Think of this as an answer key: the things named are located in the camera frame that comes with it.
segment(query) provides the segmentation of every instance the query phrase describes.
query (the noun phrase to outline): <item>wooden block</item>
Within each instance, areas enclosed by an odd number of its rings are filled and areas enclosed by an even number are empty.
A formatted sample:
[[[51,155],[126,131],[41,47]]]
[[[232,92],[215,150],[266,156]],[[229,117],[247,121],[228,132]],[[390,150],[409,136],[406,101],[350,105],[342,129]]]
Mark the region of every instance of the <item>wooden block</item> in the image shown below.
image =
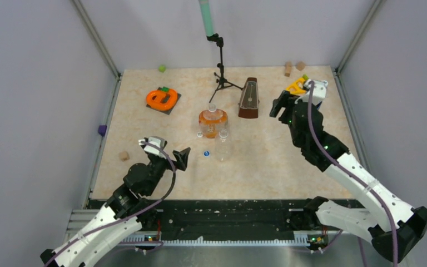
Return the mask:
[[[128,155],[128,152],[127,152],[127,151],[123,151],[123,152],[120,152],[120,153],[118,154],[118,158],[119,158],[121,161],[127,161],[127,160],[129,160],[129,159],[130,159],[130,156]]]
[[[284,72],[284,76],[290,77],[290,73],[292,72],[292,62],[287,61],[286,62],[286,70]]]
[[[299,71],[303,71],[305,66],[306,66],[305,63],[303,63],[302,61],[299,61],[297,65],[295,65],[295,68],[297,68]]]

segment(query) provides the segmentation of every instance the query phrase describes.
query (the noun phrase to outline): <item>yellow toy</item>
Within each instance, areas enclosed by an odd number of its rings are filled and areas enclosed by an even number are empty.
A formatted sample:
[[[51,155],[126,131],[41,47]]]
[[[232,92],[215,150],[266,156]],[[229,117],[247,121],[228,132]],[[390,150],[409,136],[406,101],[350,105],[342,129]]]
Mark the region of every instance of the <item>yellow toy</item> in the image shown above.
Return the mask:
[[[304,74],[302,77],[300,77],[297,81],[293,82],[291,85],[289,85],[286,88],[286,91],[289,91],[293,95],[303,95],[307,93],[304,88],[304,83],[309,79],[309,77]]]

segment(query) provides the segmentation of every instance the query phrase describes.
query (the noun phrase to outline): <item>purple block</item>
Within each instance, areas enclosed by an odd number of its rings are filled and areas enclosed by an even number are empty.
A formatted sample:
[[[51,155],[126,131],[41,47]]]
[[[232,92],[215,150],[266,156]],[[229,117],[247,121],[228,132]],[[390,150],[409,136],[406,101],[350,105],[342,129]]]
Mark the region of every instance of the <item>purple block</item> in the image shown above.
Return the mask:
[[[99,125],[99,129],[97,129],[97,132],[104,137],[107,132],[107,125]]]

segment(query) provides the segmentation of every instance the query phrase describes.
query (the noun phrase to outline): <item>bottle cap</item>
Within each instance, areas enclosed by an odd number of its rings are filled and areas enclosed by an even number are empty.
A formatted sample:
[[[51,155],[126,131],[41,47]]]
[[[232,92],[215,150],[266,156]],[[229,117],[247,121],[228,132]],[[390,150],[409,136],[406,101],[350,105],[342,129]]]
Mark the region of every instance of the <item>bottle cap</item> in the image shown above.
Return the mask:
[[[215,104],[209,104],[208,105],[208,110],[210,112],[215,112],[217,110],[217,107],[215,106]]]
[[[227,138],[228,131],[225,130],[225,129],[221,130],[220,133],[219,133],[219,136],[222,137],[222,138]]]

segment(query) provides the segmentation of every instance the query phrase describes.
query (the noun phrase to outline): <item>marble-patterned surface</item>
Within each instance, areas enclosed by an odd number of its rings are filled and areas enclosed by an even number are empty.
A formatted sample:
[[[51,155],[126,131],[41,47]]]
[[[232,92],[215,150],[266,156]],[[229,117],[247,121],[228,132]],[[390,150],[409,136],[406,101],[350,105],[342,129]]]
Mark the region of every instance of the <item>marble-patterned surface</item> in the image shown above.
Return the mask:
[[[178,171],[176,185],[169,199],[303,199],[317,195],[329,198],[350,198],[351,194],[333,179],[305,161],[300,149],[292,145],[289,129],[269,117],[272,101],[303,73],[315,80],[327,80],[327,98],[320,111],[325,130],[338,137],[355,153],[351,133],[329,66],[307,66],[299,72],[293,68],[290,77],[284,67],[227,68],[225,76],[242,87],[248,77],[256,77],[259,87],[259,118],[239,118],[241,91],[228,88],[219,91],[212,103],[229,115],[234,155],[230,161],[218,162],[214,157],[214,140],[198,138],[198,115],[216,87],[216,68],[126,70],[118,94],[107,135],[93,199],[107,199],[122,183],[128,168],[148,163],[137,140],[151,135],[168,141],[166,152],[191,147],[188,168]],[[182,94],[170,115],[145,107],[145,96],[160,86]],[[118,153],[126,150],[128,161]],[[209,150],[212,155],[204,157]],[[152,195],[161,197],[171,183],[166,171]]]

